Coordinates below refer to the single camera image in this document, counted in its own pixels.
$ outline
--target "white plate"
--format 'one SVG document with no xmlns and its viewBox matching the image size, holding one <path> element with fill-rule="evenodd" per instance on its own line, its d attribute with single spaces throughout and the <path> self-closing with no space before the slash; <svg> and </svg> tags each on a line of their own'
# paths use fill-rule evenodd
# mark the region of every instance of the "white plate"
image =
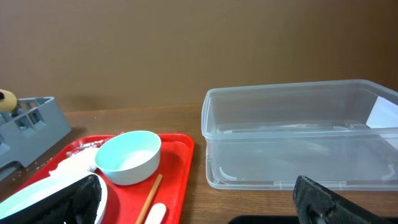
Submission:
<svg viewBox="0 0 398 224">
<path fill-rule="evenodd" d="M 56 175 L 27 186 L 0 203 L 0 219 L 27 208 L 90 174 L 94 173 L 84 171 L 69 175 Z M 108 198 L 105 181 L 100 176 L 98 176 L 98 179 L 101 186 L 101 201 L 98 205 L 95 224 L 101 223 L 105 213 L 106 199 Z"/>
</svg>

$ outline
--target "wooden table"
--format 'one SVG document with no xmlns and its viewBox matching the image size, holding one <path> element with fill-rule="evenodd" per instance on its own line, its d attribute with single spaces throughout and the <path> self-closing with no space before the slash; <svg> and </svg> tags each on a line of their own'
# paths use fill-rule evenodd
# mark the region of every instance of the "wooden table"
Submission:
<svg viewBox="0 0 398 224">
<path fill-rule="evenodd" d="M 206 181 L 206 142 L 201 135 L 201 105 L 164 106 L 66 113 L 71 133 L 43 154 L 37 163 L 19 169 L 0 182 L 0 201 L 10 196 L 63 147 L 92 134 L 117 134 L 144 129 L 156 133 L 184 133 L 194 138 L 195 151 L 181 223 L 227 223 L 244 214 L 295 215 L 292 191 L 216 190 Z M 398 192 L 338 192 L 384 217 L 398 214 Z"/>
</svg>

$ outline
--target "light blue bowl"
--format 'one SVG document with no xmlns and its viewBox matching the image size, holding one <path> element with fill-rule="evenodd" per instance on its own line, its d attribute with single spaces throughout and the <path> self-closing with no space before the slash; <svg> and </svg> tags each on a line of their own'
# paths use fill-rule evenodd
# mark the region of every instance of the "light blue bowl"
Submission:
<svg viewBox="0 0 398 224">
<path fill-rule="evenodd" d="M 96 166 L 113 183 L 136 184 L 150 177 L 160 162 L 160 137 L 150 131 L 131 131 L 103 144 Z"/>
</svg>

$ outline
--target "gray dish rack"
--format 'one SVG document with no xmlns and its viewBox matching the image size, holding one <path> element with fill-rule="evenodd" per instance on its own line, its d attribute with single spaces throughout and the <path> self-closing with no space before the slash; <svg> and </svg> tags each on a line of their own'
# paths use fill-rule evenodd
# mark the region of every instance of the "gray dish rack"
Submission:
<svg viewBox="0 0 398 224">
<path fill-rule="evenodd" d="M 0 180 L 27 167 L 70 131 L 54 97 L 18 99 L 13 112 L 0 112 Z"/>
</svg>

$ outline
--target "yellow round object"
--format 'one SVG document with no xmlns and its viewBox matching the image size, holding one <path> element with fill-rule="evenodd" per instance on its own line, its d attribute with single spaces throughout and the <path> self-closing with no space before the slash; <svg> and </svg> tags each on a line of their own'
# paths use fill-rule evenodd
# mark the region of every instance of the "yellow round object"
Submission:
<svg viewBox="0 0 398 224">
<path fill-rule="evenodd" d="M 12 111 L 17 106 L 16 96 L 7 90 L 0 90 L 4 94 L 4 99 L 0 100 L 0 111 Z"/>
</svg>

